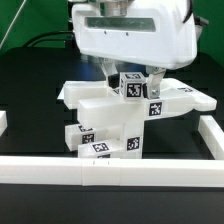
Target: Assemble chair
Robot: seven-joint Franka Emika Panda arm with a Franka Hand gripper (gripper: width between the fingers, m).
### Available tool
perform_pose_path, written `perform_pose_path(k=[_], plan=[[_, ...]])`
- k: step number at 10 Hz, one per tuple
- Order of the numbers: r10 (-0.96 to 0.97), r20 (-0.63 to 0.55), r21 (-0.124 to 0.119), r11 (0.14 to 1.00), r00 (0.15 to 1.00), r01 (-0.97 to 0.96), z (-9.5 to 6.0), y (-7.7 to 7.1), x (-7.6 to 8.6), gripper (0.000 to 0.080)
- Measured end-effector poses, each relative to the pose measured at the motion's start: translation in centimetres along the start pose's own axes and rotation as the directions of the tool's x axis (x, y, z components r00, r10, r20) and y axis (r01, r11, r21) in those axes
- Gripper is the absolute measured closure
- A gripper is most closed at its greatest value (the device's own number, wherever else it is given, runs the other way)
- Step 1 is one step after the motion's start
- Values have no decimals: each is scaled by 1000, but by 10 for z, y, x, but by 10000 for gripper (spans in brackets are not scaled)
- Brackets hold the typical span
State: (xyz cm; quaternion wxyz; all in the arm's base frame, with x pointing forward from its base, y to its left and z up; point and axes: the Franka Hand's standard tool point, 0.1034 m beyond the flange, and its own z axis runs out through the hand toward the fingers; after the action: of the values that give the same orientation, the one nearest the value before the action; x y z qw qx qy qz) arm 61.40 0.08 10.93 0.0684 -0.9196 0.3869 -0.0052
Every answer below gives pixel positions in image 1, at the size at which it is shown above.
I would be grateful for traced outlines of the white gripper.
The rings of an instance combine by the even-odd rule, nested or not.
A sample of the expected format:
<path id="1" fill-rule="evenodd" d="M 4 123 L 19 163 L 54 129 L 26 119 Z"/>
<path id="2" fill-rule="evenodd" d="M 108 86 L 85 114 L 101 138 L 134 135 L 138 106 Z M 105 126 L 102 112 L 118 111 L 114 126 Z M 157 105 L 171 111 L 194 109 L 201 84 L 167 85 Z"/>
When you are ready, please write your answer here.
<path id="1" fill-rule="evenodd" d="M 166 69 L 185 67 L 197 55 L 192 1 L 126 0 L 125 12 L 116 16 L 105 15 L 106 7 L 104 0 L 72 7 L 80 52 L 101 57 L 110 87 L 118 74 L 114 60 L 147 65 L 148 98 L 157 99 Z"/>

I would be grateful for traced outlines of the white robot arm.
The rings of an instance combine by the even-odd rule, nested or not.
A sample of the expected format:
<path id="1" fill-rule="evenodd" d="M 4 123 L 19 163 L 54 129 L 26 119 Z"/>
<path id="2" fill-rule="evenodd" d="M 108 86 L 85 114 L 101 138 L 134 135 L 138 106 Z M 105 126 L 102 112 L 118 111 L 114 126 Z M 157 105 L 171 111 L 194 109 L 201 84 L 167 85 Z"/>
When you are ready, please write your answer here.
<path id="1" fill-rule="evenodd" d="M 72 7 L 72 22 L 81 53 L 144 65 L 151 99 L 167 69 L 197 54 L 192 0 L 87 0 Z"/>

